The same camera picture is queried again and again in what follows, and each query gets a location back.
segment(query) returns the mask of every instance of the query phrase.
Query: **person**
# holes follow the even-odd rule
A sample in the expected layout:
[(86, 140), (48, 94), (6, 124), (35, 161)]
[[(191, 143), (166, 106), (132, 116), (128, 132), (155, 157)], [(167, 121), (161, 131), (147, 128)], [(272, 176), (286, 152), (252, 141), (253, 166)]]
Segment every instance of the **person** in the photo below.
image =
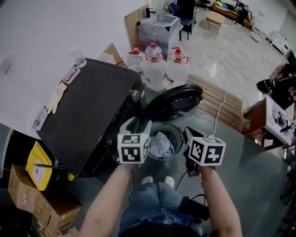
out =
[(286, 110), (294, 103), (294, 117), (296, 119), (296, 66), (291, 64), (280, 64), (269, 76), (273, 85), (271, 97)]
[[(120, 164), (90, 206), (80, 230), (80, 237), (110, 237), (116, 227), (124, 194), (133, 170), (132, 165)], [(210, 212), (213, 235), (241, 237), (240, 218), (218, 173), (211, 167), (199, 167)], [(120, 237), (201, 237), (201, 225), (193, 216), (178, 207), (182, 197), (174, 191), (174, 180), (153, 183), (151, 176), (132, 196), (131, 204), (121, 217)]]

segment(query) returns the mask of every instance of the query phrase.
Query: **white cable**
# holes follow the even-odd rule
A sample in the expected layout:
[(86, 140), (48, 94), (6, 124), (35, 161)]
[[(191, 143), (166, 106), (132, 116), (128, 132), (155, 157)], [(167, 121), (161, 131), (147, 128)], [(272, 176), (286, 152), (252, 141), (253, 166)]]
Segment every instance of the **white cable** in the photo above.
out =
[(219, 112), (220, 112), (220, 109), (221, 109), (222, 105), (224, 105), (224, 103), (225, 103), (225, 98), (226, 98), (227, 93), (228, 93), (228, 91), (225, 93), (225, 96), (224, 96), (223, 102), (222, 102), (222, 104), (220, 105), (220, 107), (219, 107), (219, 109), (218, 109), (217, 117), (216, 117), (216, 120), (215, 120), (215, 123), (214, 123), (214, 132), (213, 132), (213, 136), (215, 136), (216, 123), (217, 123), (217, 120), (218, 120), (218, 117), (219, 117)]

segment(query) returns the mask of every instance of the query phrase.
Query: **white cabinet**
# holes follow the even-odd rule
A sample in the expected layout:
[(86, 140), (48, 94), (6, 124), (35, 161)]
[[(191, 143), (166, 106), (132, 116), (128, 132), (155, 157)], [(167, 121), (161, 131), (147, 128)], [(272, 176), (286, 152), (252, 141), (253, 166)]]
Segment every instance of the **white cabinet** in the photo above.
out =
[(270, 37), (271, 46), (274, 45), (282, 52), (284, 56), (290, 51), (288, 42), (276, 31), (273, 31)]

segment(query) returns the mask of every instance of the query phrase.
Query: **blue chair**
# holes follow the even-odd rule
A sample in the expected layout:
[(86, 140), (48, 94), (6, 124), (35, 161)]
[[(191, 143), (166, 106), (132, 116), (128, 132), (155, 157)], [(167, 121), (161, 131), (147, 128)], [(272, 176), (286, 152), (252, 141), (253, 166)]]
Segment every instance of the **blue chair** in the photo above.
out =
[[(169, 5), (169, 7), (170, 7), (173, 15), (175, 17), (179, 17), (180, 7), (178, 7), (173, 2)], [(183, 29), (187, 31), (187, 39), (189, 39), (189, 32), (192, 35), (192, 20), (181, 18), (181, 17), (179, 17), (179, 18), (180, 18), (180, 21), (181, 21), (181, 25), (183, 25)], [(182, 40), (181, 31), (179, 32), (179, 37), (180, 37), (180, 40)]]

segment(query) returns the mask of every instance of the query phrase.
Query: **cardboard box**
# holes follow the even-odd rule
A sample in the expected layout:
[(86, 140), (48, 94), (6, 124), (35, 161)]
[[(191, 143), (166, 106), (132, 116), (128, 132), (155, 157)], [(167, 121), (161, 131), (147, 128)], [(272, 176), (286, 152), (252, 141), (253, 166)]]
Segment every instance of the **cardboard box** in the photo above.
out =
[(82, 207), (65, 187), (39, 191), (22, 166), (12, 165), (8, 192), (15, 206), (32, 213), (48, 236), (69, 227)]

